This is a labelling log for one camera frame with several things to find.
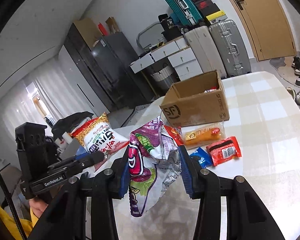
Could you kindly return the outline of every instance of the person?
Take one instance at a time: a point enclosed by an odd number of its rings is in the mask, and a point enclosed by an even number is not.
[[[30,205],[30,215],[31,215],[31,221],[26,219],[20,219],[21,225],[26,233],[26,236],[28,237],[31,233],[34,225],[37,223],[38,219],[41,217],[42,213],[47,208],[48,204],[45,203],[42,199],[35,197],[29,200]],[[0,207],[0,219],[5,224],[8,231],[12,234],[12,236],[16,240],[22,240],[22,237],[19,233],[19,230],[17,228],[17,225],[12,217],[8,215],[7,212],[5,212]]]

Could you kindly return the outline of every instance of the curtain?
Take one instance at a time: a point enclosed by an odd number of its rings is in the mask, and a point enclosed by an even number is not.
[[[21,80],[0,100],[0,159],[7,160],[17,168],[20,165],[15,129],[25,122],[47,125],[32,98],[29,98],[26,84]],[[47,127],[45,133],[52,136],[50,127]]]
[[[94,113],[66,79],[57,57],[47,60],[28,76],[56,121],[77,112]]]

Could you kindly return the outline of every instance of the screw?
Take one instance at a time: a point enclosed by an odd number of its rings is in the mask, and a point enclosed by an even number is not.
[[[201,173],[202,175],[208,175],[208,174],[210,173],[210,171],[209,171],[208,169],[201,169],[201,170],[200,170],[200,173]]]
[[[244,177],[242,177],[242,176],[237,176],[235,179],[236,179],[236,181],[239,182],[239,183],[244,182]]]
[[[111,169],[105,169],[104,171],[103,171],[103,173],[105,174],[105,175],[111,175],[112,174],[112,170]]]
[[[71,184],[74,184],[77,180],[78,180],[77,177],[71,177],[70,179],[68,179],[69,183]]]

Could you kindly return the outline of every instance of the sf logo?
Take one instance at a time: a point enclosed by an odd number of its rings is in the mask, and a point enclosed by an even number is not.
[[[163,111],[169,119],[176,119],[181,116],[180,109],[177,105],[166,107]]]

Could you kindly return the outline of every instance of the sticker on refrigerator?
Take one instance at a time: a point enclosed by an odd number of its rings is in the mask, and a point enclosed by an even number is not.
[[[104,42],[104,40],[100,40],[101,44],[105,47],[106,43]]]

